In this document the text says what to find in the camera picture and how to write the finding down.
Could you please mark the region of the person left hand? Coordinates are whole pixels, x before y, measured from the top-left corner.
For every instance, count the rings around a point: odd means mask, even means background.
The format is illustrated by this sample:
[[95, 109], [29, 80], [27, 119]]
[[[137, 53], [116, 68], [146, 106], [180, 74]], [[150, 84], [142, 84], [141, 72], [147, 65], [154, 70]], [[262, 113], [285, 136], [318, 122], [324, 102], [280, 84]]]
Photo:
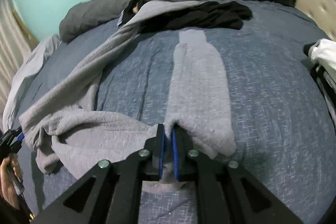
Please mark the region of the person left hand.
[[7, 167], [11, 165], [14, 170], [14, 174], [18, 179], [22, 178], [21, 167], [18, 163], [18, 157], [16, 154], [3, 159], [1, 163], [1, 198], [4, 199], [11, 207], [19, 210], [19, 200], [14, 189], [13, 183], [7, 173]]

